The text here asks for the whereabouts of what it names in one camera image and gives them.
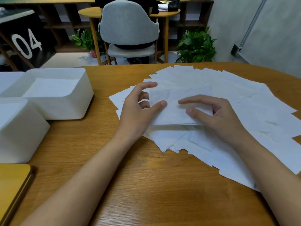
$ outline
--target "potted plant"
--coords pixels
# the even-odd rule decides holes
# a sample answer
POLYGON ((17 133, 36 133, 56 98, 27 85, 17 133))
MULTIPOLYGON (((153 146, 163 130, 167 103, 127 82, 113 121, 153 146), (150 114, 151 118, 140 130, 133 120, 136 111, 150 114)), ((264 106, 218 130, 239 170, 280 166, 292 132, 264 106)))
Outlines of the potted plant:
POLYGON ((195 32, 186 30, 185 35, 179 41, 177 54, 180 57, 176 62, 182 63, 199 63, 199 62, 212 62, 212 58, 216 54, 213 42, 215 39, 211 39, 207 33, 209 27, 205 31, 200 29, 195 32))
MULTIPOLYGON (((97 40, 100 41, 100 34, 96 32, 97 40)), ((80 34, 80 29, 77 30, 76 35, 71 36, 71 40, 75 42, 75 46, 77 48, 85 48, 90 51, 90 54, 93 58, 96 58, 95 45, 93 41, 92 31, 90 29, 84 30, 80 34)))

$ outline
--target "finger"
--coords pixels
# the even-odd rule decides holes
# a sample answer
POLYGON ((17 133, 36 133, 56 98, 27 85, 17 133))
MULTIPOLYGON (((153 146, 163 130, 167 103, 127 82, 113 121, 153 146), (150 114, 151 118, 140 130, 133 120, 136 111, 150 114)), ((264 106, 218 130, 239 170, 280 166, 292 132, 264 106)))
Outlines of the finger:
POLYGON ((132 92, 129 94, 129 96, 139 96, 141 91, 146 89, 146 88, 152 88, 152 87, 156 87, 158 85, 158 83, 155 82, 145 82, 145 83, 138 83, 134 89, 132 90, 132 92))
POLYGON ((142 109, 150 107, 150 103, 148 101, 142 101, 139 103, 139 105, 142 109))
POLYGON ((151 122, 152 119, 155 118, 155 116, 159 114, 166 106, 167 101, 160 101, 154 104, 149 110, 146 111, 148 113, 148 121, 151 122))
POLYGON ((210 116, 206 113, 203 113, 202 111, 198 110, 198 109, 186 109, 186 113, 193 119, 196 119, 198 121, 200 121, 202 124, 209 126, 212 122, 212 120, 214 119, 213 116, 210 116))
POLYGON ((221 104, 225 99, 222 98, 216 98, 206 95, 196 95, 188 98, 183 98, 181 100, 178 100, 179 104, 187 104, 187 103, 196 103, 201 102, 206 105, 213 105, 213 104, 221 104))
POLYGON ((140 95, 138 96, 138 102, 141 101, 142 99, 149 99, 148 93, 147 92, 141 92, 140 95))

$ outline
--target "white floor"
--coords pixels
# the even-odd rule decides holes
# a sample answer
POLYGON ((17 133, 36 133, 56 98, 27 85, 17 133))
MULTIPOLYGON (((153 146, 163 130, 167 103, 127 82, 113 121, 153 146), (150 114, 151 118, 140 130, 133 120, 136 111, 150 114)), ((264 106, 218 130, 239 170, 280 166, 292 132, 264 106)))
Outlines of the white floor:
MULTIPOLYGON (((179 55, 176 52, 168 53, 168 63, 175 63, 179 55)), ((101 56, 101 60, 105 61, 106 57, 101 56)), ((126 58, 117 58, 118 65, 128 65, 126 58)), ((149 63, 153 64, 154 57, 150 56, 149 63)), ((56 53, 50 60, 48 60, 41 68, 72 68, 82 66, 97 66, 97 59, 93 58, 90 53, 78 52, 78 53, 56 53)))

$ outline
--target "yellow notebook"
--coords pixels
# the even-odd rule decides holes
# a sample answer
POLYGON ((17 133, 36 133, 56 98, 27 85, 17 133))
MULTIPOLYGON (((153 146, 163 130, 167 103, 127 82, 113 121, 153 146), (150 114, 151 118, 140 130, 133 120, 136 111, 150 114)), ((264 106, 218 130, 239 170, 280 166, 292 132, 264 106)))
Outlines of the yellow notebook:
POLYGON ((33 178, 27 164, 0 164, 0 226, 9 223, 33 178))

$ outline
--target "chair backrest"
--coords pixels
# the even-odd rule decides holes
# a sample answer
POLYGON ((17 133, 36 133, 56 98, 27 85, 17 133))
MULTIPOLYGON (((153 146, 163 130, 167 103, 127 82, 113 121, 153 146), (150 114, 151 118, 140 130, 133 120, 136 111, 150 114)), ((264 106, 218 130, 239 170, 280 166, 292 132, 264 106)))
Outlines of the chair backrest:
POLYGON ((99 31, 108 43, 138 45, 157 40, 159 24, 152 22, 139 4, 116 0, 104 6, 99 31))

